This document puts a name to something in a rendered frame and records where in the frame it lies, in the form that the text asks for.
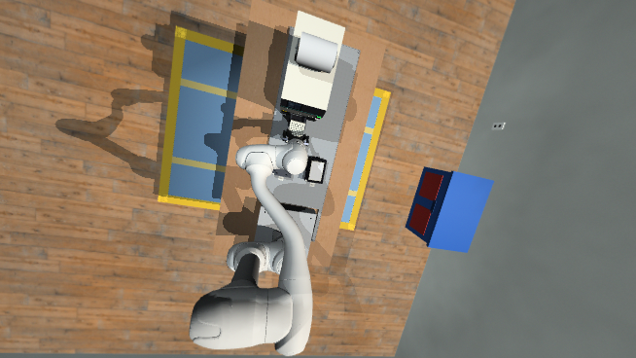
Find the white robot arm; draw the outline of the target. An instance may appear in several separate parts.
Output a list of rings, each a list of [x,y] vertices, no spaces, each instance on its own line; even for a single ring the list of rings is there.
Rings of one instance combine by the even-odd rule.
[[[235,271],[231,283],[195,303],[189,336],[210,349],[274,343],[278,353],[296,355],[304,350],[311,328],[310,273],[300,229],[268,189],[266,177],[273,169],[301,174],[307,152],[294,138],[286,145],[241,147],[235,161],[250,174],[255,196],[280,232],[273,231],[272,242],[240,242],[230,248],[227,265]],[[279,274],[278,287],[258,287],[259,273],[265,270]]]

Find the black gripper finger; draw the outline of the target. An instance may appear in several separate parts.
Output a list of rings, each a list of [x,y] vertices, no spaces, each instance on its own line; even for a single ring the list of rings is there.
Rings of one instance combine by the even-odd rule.
[[[305,140],[305,142],[304,142],[304,145],[308,147],[308,144],[309,144],[309,141],[308,141],[309,136],[308,136],[308,135],[307,135],[307,136],[305,135],[305,130],[303,131],[303,134],[302,134],[301,139],[302,139],[302,141],[306,139],[306,140]]]
[[[289,126],[288,126],[287,131],[286,131],[286,130],[283,130],[283,139],[282,139],[282,141],[286,141],[286,140],[287,140],[287,141],[289,141],[289,140],[288,140],[288,138],[289,138],[289,137],[293,137],[293,136],[294,136],[294,135],[292,135],[292,134],[291,134],[291,132],[290,132],[289,130],[290,130],[290,127],[289,127]],[[287,136],[286,136],[286,135],[287,135]],[[288,137],[288,138],[287,138],[287,137]]]

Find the white cylinder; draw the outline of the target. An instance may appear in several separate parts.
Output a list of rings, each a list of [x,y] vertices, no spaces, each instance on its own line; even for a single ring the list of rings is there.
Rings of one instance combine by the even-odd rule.
[[[337,46],[337,43],[302,32],[296,63],[330,74],[336,60]]]

